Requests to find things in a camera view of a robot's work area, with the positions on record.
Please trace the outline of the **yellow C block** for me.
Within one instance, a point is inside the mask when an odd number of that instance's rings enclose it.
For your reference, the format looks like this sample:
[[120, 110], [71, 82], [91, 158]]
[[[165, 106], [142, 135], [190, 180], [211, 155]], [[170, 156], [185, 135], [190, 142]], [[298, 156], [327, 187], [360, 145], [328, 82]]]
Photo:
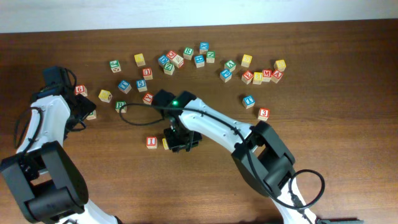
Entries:
[[162, 145], [163, 145], [163, 147], [164, 147], [165, 150], [169, 150], [169, 145], [168, 145], [168, 143], [167, 143], [166, 138], [163, 138], [163, 139], [162, 139]]

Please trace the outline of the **red I block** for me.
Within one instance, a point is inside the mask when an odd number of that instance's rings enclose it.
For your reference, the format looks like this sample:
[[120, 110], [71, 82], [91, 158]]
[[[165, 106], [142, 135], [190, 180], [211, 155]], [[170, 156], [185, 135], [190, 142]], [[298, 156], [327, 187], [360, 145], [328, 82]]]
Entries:
[[146, 147], [148, 149], [157, 149], [158, 146], [158, 140], [156, 137], [149, 136], [146, 137]]

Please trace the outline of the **green R block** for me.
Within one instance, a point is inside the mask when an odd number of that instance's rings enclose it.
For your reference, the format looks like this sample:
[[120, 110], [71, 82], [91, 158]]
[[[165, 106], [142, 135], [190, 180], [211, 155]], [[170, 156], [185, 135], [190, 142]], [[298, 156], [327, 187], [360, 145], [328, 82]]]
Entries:
[[183, 51], [183, 58], [187, 60], [191, 60], [193, 57], [194, 50], [190, 47], [185, 47]]

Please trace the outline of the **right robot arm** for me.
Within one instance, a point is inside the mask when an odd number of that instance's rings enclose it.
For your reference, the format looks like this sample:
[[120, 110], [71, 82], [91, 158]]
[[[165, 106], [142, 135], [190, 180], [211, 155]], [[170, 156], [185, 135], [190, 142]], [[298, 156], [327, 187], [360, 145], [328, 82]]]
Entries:
[[294, 170], [295, 158], [272, 126], [236, 121], [187, 91], [175, 96], [160, 90], [152, 105], [170, 121], [164, 134], [171, 151], [190, 151], [206, 136], [231, 153], [246, 183], [274, 202], [284, 223], [317, 222], [310, 207], [319, 198], [304, 202], [296, 182], [302, 171]]

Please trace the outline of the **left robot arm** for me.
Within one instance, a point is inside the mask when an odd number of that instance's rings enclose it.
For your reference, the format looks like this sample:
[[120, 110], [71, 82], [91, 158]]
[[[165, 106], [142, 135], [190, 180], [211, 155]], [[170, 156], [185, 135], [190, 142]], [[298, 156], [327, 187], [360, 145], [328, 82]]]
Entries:
[[63, 67], [43, 71], [45, 86], [34, 93], [16, 154], [1, 161], [1, 174], [30, 223], [106, 223], [108, 215], [89, 199], [88, 187], [63, 149], [68, 133], [86, 128], [84, 120], [96, 105], [75, 94], [76, 76]]

